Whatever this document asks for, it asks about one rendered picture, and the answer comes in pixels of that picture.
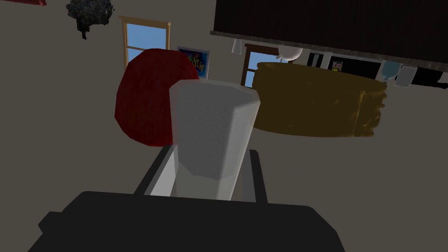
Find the light wood framed window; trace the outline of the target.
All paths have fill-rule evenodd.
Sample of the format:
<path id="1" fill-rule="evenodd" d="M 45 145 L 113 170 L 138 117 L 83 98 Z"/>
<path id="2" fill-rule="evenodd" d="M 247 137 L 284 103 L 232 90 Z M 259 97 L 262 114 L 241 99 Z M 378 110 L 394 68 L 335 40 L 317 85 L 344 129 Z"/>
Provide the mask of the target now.
<path id="1" fill-rule="evenodd" d="M 146 49 L 170 49 L 171 23 L 119 16 L 122 21 L 124 67 Z"/>

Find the blue colourful wall poster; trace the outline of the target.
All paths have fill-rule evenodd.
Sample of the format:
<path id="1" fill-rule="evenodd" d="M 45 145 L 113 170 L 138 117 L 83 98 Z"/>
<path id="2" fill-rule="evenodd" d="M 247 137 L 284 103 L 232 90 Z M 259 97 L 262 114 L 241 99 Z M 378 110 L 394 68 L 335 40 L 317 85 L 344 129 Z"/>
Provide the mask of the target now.
<path id="1" fill-rule="evenodd" d="M 178 46 L 177 50 L 183 52 L 193 64 L 200 79 L 207 79 L 209 73 L 210 52 Z"/>

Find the mustard yellow sofa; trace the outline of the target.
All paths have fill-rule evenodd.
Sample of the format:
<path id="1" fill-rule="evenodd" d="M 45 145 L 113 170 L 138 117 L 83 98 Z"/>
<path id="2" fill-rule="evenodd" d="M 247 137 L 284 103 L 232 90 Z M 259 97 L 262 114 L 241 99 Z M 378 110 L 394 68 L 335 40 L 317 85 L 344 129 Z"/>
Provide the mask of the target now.
<path id="1" fill-rule="evenodd" d="M 372 137 L 387 85 L 366 77 L 289 63 L 257 65 L 254 127 L 304 137 Z"/>

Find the dark leafy plant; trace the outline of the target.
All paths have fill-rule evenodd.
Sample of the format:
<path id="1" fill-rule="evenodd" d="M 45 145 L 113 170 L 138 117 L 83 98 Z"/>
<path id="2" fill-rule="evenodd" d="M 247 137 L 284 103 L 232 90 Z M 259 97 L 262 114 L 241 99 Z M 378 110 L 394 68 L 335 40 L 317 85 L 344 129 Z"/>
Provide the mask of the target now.
<path id="1" fill-rule="evenodd" d="M 86 39 L 92 25 L 107 25 L 114 12 L 111 0 L 70 0 L 66 5 L 68 16 L 77 22 L 77 30 Z"/>

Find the dark wood framed window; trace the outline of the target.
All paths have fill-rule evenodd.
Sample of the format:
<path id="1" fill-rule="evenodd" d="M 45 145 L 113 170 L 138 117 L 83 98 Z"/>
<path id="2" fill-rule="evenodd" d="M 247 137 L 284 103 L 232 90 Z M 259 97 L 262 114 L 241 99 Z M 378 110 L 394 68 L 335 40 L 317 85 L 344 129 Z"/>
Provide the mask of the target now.
<path id="1" fill-rule="evenodd" d="M 279 56 L 278 48 L 245 43 L 245 60 L 241 77 L 241 85 L 251 88 L 255 71 L 262 62 L 292 63 Z"/>

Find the dark counter with kitchenware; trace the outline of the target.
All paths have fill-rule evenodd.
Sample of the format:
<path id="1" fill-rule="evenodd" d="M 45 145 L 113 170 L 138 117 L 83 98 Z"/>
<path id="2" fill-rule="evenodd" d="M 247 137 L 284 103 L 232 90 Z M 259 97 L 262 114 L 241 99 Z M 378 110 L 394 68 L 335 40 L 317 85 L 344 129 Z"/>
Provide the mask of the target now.
<path id="1" fill-rule="evenodd" d="M 210 34 L 448 73 L 448 0 L 216 0 Z"/>

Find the grey translucent glass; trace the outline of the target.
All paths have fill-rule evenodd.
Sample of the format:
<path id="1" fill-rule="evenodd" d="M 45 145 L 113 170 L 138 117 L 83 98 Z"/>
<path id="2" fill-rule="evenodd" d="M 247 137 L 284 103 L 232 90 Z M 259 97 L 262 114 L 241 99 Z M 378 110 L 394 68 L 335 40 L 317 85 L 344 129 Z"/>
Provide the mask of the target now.
<path id="1" fill-rule="evenodd" d="M 256 90 L 180 80 L 170 90 L 176 195 L 230 200 L 260 106 Z"/>

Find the red round pouf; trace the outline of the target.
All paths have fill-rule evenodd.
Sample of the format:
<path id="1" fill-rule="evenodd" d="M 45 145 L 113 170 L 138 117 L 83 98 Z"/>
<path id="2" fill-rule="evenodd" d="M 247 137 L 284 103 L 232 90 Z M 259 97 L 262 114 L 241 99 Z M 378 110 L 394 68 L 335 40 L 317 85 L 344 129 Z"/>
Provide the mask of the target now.
<path id="1" fill-rule="evenodd" d="M 180 51 L 146 49 L 132 59 L 117 90 L 115 119 L 132 140 L 152 147 L 172 144 L 169 89 L 179 80 L 198 79 Z"/>

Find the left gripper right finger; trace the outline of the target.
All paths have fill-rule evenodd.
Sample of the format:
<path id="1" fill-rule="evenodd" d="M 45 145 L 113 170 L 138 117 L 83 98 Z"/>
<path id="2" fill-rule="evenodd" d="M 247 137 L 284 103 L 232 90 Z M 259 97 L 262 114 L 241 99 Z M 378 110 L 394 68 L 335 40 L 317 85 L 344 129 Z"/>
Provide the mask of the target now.
<path id="1" fill-rule="evenodd" d="M 234 187 L 234 201 L 267 203 L 259 153 L 247 149 Z"/>

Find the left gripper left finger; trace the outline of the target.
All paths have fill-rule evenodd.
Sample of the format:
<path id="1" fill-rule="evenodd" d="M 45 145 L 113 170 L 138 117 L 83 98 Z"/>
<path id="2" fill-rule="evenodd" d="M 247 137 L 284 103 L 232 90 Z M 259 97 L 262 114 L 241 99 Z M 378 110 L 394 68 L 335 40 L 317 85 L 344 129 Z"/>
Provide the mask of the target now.
<path id="1" fill-rule="evenodd" d="M 177 169 L 174 146 L 164 146 L 137 186 L 135 195 L 171 196 Z"/>

